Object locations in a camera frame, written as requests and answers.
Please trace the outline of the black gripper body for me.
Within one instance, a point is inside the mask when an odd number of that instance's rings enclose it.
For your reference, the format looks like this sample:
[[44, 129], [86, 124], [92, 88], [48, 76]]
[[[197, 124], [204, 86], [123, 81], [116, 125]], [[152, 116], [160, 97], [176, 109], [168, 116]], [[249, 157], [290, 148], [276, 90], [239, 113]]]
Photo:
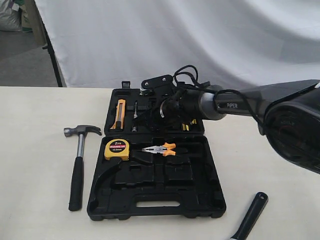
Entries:
[[175, 124], [190, 124], [190, 116], [181, 108], [179, 99], [171, 96], [151, 104], [139, 116], [139, 125], [150, 130], [163, 130]]

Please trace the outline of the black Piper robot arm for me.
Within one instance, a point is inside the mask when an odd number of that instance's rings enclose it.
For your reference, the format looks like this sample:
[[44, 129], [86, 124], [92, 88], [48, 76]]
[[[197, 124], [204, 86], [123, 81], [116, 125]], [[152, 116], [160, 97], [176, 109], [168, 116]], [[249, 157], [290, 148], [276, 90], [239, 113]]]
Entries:
[[227, 115], [251, 117], [259, 133], [288, 162], [320, 171], [320, 82], [281, 82], [247, 89], [225, 89], [209, 82], [187, 84], [145, 80], [143, 96], [156, 98], [137, 124], [158, 131], [192, 120], [219, 121]]

